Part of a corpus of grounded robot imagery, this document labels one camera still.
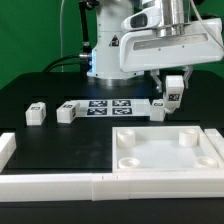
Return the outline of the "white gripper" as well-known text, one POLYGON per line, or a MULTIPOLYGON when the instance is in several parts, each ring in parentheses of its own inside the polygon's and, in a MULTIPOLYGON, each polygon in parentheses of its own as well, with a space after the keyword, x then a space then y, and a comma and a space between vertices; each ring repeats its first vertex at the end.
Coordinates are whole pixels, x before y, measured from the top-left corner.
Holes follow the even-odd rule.
POLYGON ((184 27, 184 33, 158 37, 156 29, 161 21, 158 8, 143 9, 126 18, 121 25, 125 32, 120 40, 120 68, 123 72, 150 71, 156 89, 162 92, 160 71, 171 67, 185 66, 185 88, 194 64, 220 61, 224 51, 222 44, 222 21, 220 18, 193 21, 184 27))

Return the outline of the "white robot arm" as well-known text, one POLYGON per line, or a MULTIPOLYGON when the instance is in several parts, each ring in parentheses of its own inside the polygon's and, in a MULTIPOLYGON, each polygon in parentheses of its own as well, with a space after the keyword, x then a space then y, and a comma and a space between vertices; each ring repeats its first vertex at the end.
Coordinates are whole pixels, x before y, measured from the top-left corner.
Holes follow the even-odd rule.
POLYGON ((107 85, 148 71, 161 90, 161 69, 183 67, 188 79, 193 65, 224 58, 222 20, 192 21, 193 0, 79 0, 79 7, 97 16, 96 46, 84 41, 87 76, 107 85))

